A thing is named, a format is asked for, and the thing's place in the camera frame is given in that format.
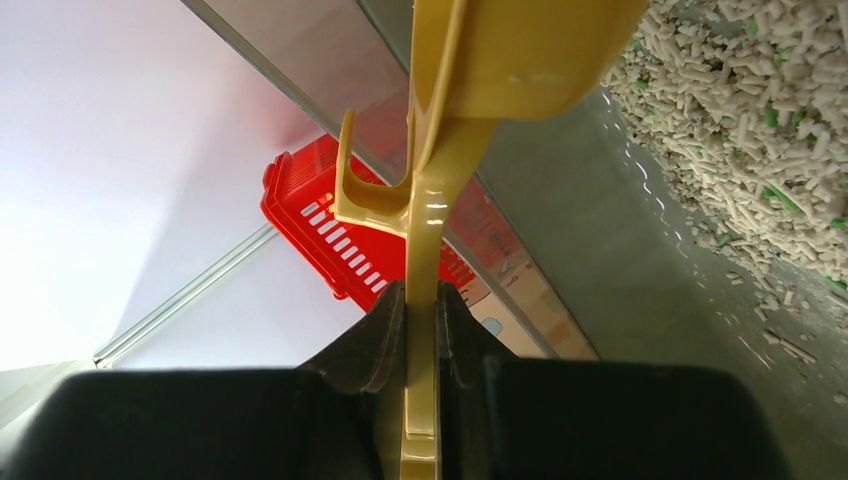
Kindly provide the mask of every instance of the yellow plastic scoop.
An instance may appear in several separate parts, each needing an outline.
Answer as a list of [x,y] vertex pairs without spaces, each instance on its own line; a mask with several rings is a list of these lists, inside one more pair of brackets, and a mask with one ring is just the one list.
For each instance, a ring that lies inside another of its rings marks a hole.
[[407,386],[401,477],[435,478],[434,306],[444,223],[501,119],[563,112],[597,85],[647,0],[418,0],[413,10],[407,173],[395,187],[350,170],[339,139],[336,217],[406,237]]

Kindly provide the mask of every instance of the black plastic part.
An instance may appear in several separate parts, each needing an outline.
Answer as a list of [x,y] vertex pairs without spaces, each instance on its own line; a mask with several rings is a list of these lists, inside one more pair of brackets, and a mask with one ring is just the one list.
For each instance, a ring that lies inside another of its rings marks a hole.
[[78,375],[5,478],[378,478],[353,400],[300,371]]
[[485,376],[493,478],[790,478],[724,373],[522,360],[487,362]]
[[[403,288],[298,370],[65,381],[5,479],[397,478]],[[453,286],[437,305],[441,478],[785,479],[735,379],[515,358]]]

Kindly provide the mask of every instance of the basket slot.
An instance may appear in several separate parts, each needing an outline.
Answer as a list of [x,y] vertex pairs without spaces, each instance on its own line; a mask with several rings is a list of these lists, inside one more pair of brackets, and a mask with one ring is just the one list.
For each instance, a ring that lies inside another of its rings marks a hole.
[[380,278],[380,274],[379,274],[379,273],[377,273],[377,272],[372,273],[371,275],[369,275],[369,276],[368,276],[368,278],[366,278],[366,279],[365,279],[365,285],[371,285],[371,284],[372,284],[372,283],[374,283],[374,282],[375,282],[378,278]]
[[326,233],[329,232],[330,229],[332,229],[333,227],[335,227],[338,224],[339,224],[338,221],[330,220],[329,222],[325,223],[324,225],[321,225],[320,227],[318,227],[318,233],[320,233],[321,235],[326,235]]
[[360,263],[362,263],[364,260],[365,260],[365,255],[360,253],[353,260],[351,260],[350,263],[348,263],[348,265],[350,265],[350,268],[356,268],[356,266],[359,265]]
[[344,227],[339,227],[339,228],[337,228],[335,232],[333,232],[333,233],[331,233],[331,234],[327,235],[327,239],[326,239],[326,240],[327,240],[327,243],[333,243],[333,242],[335,242],[336,240],[338,240],[338,238],[339,238],[339,237],[341,237],[342,235],[344,235],[344,232],[345,232]]
[[385,287],[385,286],[386,286],[386,285],[388,285],[388,284],[389,284],[389,282],[387,282],[387,281],[385,281],[385,280],[380,280],[379,282],[377,282],[377,284],[376,284],[376,285],[374,285],[373,287],[371,287],[371,291],[372,291],[372,292],[374,292],[374,293],[377,293],[377,292],[379,292],[380,290],[382,290],[382,289],[383,289],[383,287]]
[[350,245],[350,239],[349,238],[343,238],[339,241],[339,243],[333,245],[333,250],[335,250],[337,252],[341,252],[342,249],[344,247],[348,246],[348,245]]
[[308,217],[309,214],[314,212],[315,210],[318,210],[318,204],[313,202],[311,205],[301,210],[300,214],[304,217]]
[[342,254],[342,260],[347,260],[348,258],[350,258],[350,257],[351,257],[351,255],[353,255],[353,254],[354,254],[354,253],[356,253],[357,251],[359,251],[359,249],[358,249],[358,248],[356,248],[355,246],[348,248],[348,249],[345,251],[345,253],[343,253],[343,254]]
[[316,213],[315,216],[309,219],[309,224],[314,227],[321,223],[321,221],[325,218],[327,218],[327,213],[321,210],[320,212]]

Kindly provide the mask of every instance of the white wall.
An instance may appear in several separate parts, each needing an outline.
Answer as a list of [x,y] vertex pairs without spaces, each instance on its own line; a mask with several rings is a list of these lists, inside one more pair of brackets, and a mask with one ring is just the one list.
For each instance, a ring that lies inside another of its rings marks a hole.
[[0,61],[0,370],[134,324],[263,224],[265,165],[320,133],[178,0],[4,0]]
[[360,317],[277,237],[114,368],[298,365]]

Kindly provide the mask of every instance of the plastic surface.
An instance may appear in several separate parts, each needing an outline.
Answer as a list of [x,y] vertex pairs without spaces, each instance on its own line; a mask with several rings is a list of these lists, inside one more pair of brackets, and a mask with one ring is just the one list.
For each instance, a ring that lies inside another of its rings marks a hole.
[[[324,135],[294,155],[283,153],[268,166],[262,212],[306,258],[333,290],[365,311],[388,282],[404,278],[404,240],[371,228],[338,222],[333,215],[333,185],[338,142]],[[380,180],[359,160],[351,165],[357,179]],[[460,290],[476,277],[445,243],[439,253],[439,277]]]

